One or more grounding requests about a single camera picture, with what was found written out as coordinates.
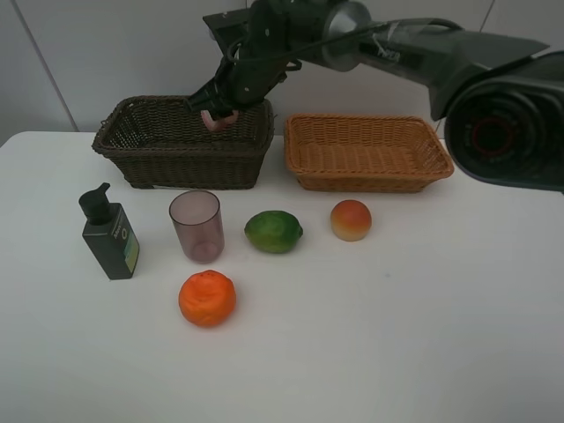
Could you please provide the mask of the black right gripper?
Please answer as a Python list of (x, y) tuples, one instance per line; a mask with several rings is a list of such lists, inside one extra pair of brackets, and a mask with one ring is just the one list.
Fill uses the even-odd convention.
[(245, 55), (249, 50), (241, 41), (233, 42), (224, 53), (215, 75), (184, 100), (191, 112), (200, 112), (206, 127), (216, 127), (212, 115), (237, 119), (239, 112), (263, 102), (265, 96), (287, 79), (287, 74), (302, 68), (300, 60)]

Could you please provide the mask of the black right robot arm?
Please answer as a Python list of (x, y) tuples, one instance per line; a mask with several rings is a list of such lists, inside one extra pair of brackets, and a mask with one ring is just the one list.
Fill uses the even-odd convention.
[(186, 104), (220, 120), (261, 102), (290, 71), (360, 64), (427, 88), (430, 115), (471, 178), (563, 189), (563, 54), (439, 18), (372, 20), (356, 1), (257, 1), (205, 17), (222, 51)]

